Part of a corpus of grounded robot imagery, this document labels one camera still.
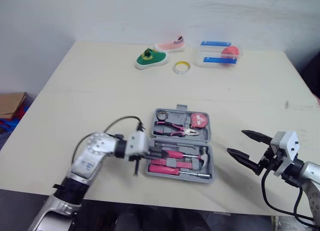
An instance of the robotic arm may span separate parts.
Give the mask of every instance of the robotic arm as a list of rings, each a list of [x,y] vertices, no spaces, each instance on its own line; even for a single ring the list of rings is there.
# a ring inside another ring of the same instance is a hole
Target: robotic arm
[[[302,195],[302,190],[308,197],[310,210],[313,215],[313,221],[315,225],[311,225],[313,228],[319,228],[320,226],[320,166],[312,162],[303,162],[298,159],[299,141],[297,133],[294,131],[277,132],[276,135],[271,138],[262,133],[242,130],[242,132],[249,138],[269,145],[265,151],[259,163],[254,163],[249,160],[249,155],[239,150],[228,148],[227,152],[240,164],[254,171],[256,175],[260,175],[263,169],[266,172],[263,175],[261,186],[262,194],[266,204],[278,211],[288,215],[294,215],[295,218],[303,223],[300,218],[312,220],[304,215],[297,214],[297,207]],[[275,176],[281,176],[281,178],[289,185],[300,188],[300,194],[294,212],[287,212],[273,207],[267,201],[265,191],[265,180],[270,171],[274,171]]]
[[[141,123],[128,140],[121,135],[104,132],[93,133],[82,154],[74,161],[61,184],[55,184],[51,194],[35,217],[28,231],[69,231],[73,217],[81,208],[81,202],[99,173],[106,157],[116,157],[136,161],[149,150],[149,140]]]

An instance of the beige table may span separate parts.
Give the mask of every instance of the beige table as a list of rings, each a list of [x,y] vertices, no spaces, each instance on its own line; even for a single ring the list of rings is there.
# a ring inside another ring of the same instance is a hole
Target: beige table
[[[320,164],[320,109],[283,52],[245,51],[231,70],[191,67],[173,72],[176,61],[193,61],[193,50],[174,53],[164,66],[134,68],[146,45],[76,42],[38,95],[0,152],[0,188],[49,195],[70,167],[78,140],[102,131],[125,115],[137,115],[150,133],[156,108],[188,105],[211,119],[217,173],[211,184],[140,175],[134,163],[109,159],[86,199],[208,211],[276,215],[264,203],[261,176],[237,163],[226,147],[258,161],[267,146],[244,134],[250,129],[273,136],[296,131],[299,157]],[[128,135],[136,122],[112,131]],[[292,211],[298,190],[270,175],[267,195],[275,206]],[[311,215],[305,196],[299,212]]]

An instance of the children's shoe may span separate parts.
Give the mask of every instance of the children's shoe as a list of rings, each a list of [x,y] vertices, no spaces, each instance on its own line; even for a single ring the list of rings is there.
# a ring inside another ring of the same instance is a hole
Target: children's shoe
[[[181,35],[173,42],[156,43],[154,48],[160,52],[182,52],[185,50],[185,40]]]
[[[139,70],[144,70],[152,66],[164,65],[169,61],[169,56],[165,52],[158,52],[147,48],[137,59],[135,66]]]

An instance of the cardboard box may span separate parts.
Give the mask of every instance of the cardboard box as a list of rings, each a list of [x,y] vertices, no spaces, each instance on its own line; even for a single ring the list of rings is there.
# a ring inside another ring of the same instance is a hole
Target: cardboard box
[[[0,94],[0,119],[11,119],[25,98],[25,92]]]

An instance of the floor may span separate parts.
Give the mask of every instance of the floor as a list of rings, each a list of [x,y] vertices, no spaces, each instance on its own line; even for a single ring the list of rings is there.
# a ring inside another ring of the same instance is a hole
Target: floor
[[[26,231],[43,203],[45,195],[0,189],[0,231]],[[128,207],[136,205],[115,202],[84,200],[77,216],[76,231],[105,231],[103,220],[117,218]],[[168,216],[173,208],[156,207]],[[271,217],[200,211],[212,231],[272,231]]]

